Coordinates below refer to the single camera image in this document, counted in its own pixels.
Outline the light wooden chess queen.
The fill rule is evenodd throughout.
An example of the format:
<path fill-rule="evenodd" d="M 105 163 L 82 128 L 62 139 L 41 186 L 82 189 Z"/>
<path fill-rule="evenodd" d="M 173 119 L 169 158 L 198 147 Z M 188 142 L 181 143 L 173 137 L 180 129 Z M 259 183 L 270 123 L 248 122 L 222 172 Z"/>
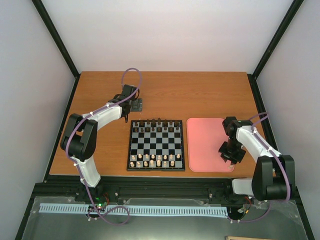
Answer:
<path fill-rule="evenodd" d="M 153 161 L 153 160 L 150 160 L 150 161 L 149 161 L 149 166 L 150 166 L 150 167 L 154 167 L 154 165 L 155 165 L 155 164 L 154 164 L 154 161 Z"/>

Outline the light wooden chess king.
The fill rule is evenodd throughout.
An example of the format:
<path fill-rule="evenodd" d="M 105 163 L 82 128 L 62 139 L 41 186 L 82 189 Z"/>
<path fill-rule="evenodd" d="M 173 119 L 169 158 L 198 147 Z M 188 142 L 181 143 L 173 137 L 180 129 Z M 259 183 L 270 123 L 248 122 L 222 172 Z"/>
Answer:
<path fill-rule="evenodd" d="M 162 166 L 162 161 L 161 160 L 157 160 L 156 161 L 156 166 L 157 167 L 161 167 Z"/>

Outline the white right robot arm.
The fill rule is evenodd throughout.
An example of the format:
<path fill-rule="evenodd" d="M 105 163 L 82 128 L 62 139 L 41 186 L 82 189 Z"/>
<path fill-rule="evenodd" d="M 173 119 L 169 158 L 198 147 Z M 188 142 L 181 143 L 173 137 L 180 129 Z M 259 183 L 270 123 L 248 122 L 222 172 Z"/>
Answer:
<path fill-rule="evenodd" d="M 251 119 L 238 120 L 226 117 L 222 122 L 228 140 L 218 152 L 231 165 L 240 163 L 249 153 L 255 161 L 252 178 L 235 178 L 232 190 L 237 195 L 247 195 L 259 201 L 289 201 L 295 188 L 295 162 L 273 148 L 258 132 Z"/>

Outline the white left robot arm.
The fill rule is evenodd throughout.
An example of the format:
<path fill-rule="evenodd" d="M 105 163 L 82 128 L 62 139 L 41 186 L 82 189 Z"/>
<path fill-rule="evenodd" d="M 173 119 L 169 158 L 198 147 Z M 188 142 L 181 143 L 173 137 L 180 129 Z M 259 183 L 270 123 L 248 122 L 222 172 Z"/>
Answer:
<path fill-rule="evenodd" d="M 137 87 L 125 84 L 122 92 L 103 107 L 83 115 L 73 113 L 68 118 L 60 147 L 73 161 L 81 183 L 88 186 L 86 195 L 92 201 L 99 201 L 104 195 L 104 188 L 98 185 L 101 176 L 94 161 L 98 131 L 115 120 L 124 118 L 127 121 L 131 102 L 138 98 L 139 93 Z"/>

